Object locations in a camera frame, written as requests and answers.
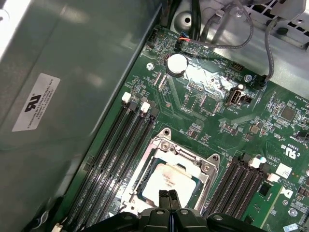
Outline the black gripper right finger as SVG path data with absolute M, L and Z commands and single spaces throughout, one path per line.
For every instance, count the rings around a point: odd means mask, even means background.
M 214 213 L 204 219 L 190 209 L 182 208 L 175 190 L 170 191 L 170 207 L 179 232 L 252 232 L 253 226 L 231 216 Z

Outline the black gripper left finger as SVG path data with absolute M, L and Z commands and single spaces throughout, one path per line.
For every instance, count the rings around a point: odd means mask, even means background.
M 85 232 L 168 232 L 169 231 L 169 192 L 159 191 L 160 208 L 145 209 L 140 216 L 121 212 L 113 217 L 92 225 Z

